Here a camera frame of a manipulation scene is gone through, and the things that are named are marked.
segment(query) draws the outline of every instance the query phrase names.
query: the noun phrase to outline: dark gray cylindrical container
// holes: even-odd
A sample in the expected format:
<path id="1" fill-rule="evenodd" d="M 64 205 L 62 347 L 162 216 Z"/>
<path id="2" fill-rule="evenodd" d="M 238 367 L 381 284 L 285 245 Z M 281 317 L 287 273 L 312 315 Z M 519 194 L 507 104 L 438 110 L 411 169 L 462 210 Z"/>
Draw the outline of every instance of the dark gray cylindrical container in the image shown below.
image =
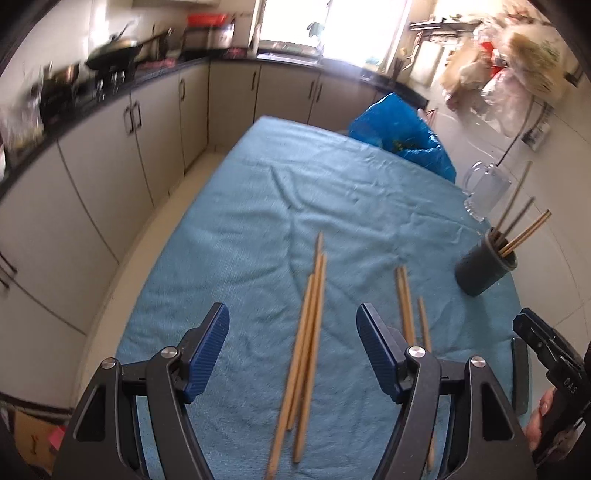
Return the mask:
<path id="1" fill-rule="evenodd" d="M 495 249 L 491 242 L 492 228 L 480 240 L 480 243 L 472 248 L 456 264 L 456 281 L 460 288 L 471 297 L 477 297 L 488 287 L 517 268 L 517 256 L 511 252 L 502 258 L 498 250 L 501 250 L 507 240 L 504 238 L 499 249 Z"/>

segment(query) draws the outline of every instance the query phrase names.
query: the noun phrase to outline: glass jug handle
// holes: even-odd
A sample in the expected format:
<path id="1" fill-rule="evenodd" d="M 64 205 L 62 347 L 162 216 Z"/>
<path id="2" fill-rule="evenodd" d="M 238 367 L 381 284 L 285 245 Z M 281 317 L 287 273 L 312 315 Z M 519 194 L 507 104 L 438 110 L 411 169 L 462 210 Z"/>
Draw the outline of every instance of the glass jug handle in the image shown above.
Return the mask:
<path id="1" fill-rule="evenodd" d="M 468 191 L 468 182 L 472 178 L 472 175 L 474 175 L 474 173 L 477 172 L 478 170 L 480 170 L 481 168 L 488 168 L 488 166 L 485 165 L 482 160 L 474 163 L 474 165 L 470 167 L 470 170 L 468 170 L 466 172 L 466 174 L 464 175 L 464 180 L 462 181 L 462 190 L 465 195 L 472 194 L 472 192 Z"/>

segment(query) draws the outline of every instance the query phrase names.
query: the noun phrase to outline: metal bolt head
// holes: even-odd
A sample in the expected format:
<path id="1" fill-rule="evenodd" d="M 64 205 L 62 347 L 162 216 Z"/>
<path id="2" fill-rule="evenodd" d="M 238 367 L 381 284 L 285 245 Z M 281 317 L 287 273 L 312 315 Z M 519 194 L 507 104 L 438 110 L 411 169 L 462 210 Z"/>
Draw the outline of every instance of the metal bolt head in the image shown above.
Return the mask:
<path id="1" fill-rule="evenodd" d="M 109 358 L 105 358 L 101 363 L 100 363 L 100 367 L 104 368 L 105 370 L 109 370 L 111 368 L 113 368 L 117 363 L 117 360 L 115 360 L 113 357 L 109 357 Z"/>
<path id="2" fill-rule="evenodd" d="M 425 349 L 420 346 L 412 346 L 408 349 L 408 353 L 410 353 L 414 358 L 421 358 L 425 356 Z"/>
<path id="3" fill-rule="evenodd" d="M 472 362 L 472 365 L 474 365 L 476 368 L 484 368 L 486 365 L 486 360 L 478 355 L 473 356 L 470 362 Z"/>
<path id="4" fill-rule="evenodd" d="M 172 358 L 176 356 L 178 350 L 173 346 L 165 346 L 162 350 L 160 350 L 160 355 L 164 358 Z"/>

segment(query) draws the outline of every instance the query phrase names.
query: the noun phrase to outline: human hand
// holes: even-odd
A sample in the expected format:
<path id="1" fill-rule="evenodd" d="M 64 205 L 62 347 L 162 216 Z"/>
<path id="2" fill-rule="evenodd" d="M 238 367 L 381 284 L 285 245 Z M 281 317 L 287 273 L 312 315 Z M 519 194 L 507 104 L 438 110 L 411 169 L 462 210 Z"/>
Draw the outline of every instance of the human hand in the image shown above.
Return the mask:
<path id="1" fill-rule="evenodd" d="M 556 389 L 552 387 L 542 395 L 540 405 L 531 413 L 530 421 L 528 422 L 527 427 L 525 427 L 525 438 L 527 438 L 530 445 L 530 451 L 532 452 L 536 450 L 540 444 L 542 438 L 542 418 L 552 408 L 554 392 L 556 392 Z"/>

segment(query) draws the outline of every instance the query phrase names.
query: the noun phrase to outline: kitchen countertop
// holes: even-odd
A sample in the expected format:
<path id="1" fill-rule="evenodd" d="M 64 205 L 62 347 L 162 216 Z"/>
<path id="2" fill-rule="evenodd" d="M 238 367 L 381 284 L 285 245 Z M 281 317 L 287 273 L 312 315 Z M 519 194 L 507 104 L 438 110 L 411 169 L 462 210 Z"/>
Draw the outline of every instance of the kitchen countertop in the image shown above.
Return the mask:
<path id="1" fill-rule="evenodd" d="M 68 118 L 59 120 L 53 125 L 45 128 L 42 139 L 36 144 L 32 145 L 18 155 L 8 155 L 7 159 L 11 162 L 12 169 L 5 172 L 4 178 L 0 181 L 0 201 L 4 195 L 10 190 L 20 176 L 32 165 L 35 160 L 60 137 L 65 135 L 68 131 L 81 123 L 86 118 L 93 115 L 96 111 L 102 109 L 106 105 L 129 94 L 130 91 L 142 86 L 157 78 L 165 75 L 173 74 L 184 70 L 194 65 L 204 63 L 210 60 L 216 61 L 250 61 L 258 63 L 274 63 L 294 65 L 302 68 L 319 70 L 324 74 L 340 76 L 351 80 L 357 79 L 366 85 L 373 86 L 376 90 L 384 93 L 396 93 L 402 100 L 407 102 L 414 108 L 425 108 L 428 100 L 401 83 L 390 85 L 389 78 L 383 77 L 369 70 L 361 69 L 353 65 L 349 65 L 341 61 L 331 61 L 323 59 L 321 61 L 307 59 L 305 57 L 297 58 L 293 56 L 283 56 L 281 54 L 263 53 L 255 59 L 210 59 L 204 57 L 196 60 L 189 60 L 177 63 L 173 67 L 166 67 L 154 70 L 138 70 L 135 79 L 132 82 L 123 84 L 116 94 L 109 96 L 101 102 L 95 100 L 86 102 L 80 106 L 76 106 L 72 115 Z"/>

